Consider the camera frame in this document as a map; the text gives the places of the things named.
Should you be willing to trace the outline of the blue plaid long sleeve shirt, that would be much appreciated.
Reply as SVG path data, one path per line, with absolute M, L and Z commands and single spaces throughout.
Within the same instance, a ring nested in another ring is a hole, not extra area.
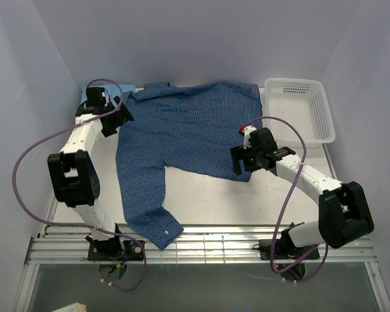
M 163 207 L 165 170 L 247 182 L 230 150 L 243 142 L 239 127 L 262 114 L 256 84 L 219 81 L 191 87 L 147 84 L 125 96 L 133 121 L 118 135 L 116 169 L 125 221 L 159 249 L 183 232 Z

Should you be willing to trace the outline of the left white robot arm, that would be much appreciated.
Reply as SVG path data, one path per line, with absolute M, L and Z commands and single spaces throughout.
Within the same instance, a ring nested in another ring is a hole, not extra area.
M 120 97 L 111 99 L 102 86 L 87 87 L 85 95 L 86 100 L 75 114 L 78 128 L 58 153 L 49 155 L 47 165 L 58 202 L 72 208 L 92 227 L 91 236 L 86 237 L 91 250 L 105 259 L 116 260 L 123 257 L 125 244 L 115 235 L 120 232 L 117 224 L 96 203 L 101 187 L 90 153 L 99 137 L 116 134 L 121 125 L 134 118 L 125 107 L 116 110 Z

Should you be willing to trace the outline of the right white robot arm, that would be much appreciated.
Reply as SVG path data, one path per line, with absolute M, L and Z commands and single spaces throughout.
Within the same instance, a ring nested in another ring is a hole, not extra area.
M 299 188 L 318 206 L 318 219 L 291 224 L 266 247 L 269 254 L 295 258 L 313 246 L 338 249 L 374 231 L 374 222 L 362 186 L 344 183 L 305 164 L 295 151 L 278 147 L 271 131 L 243 126 L 243 143 L 231 148 L 233 171 L 260 169 Z

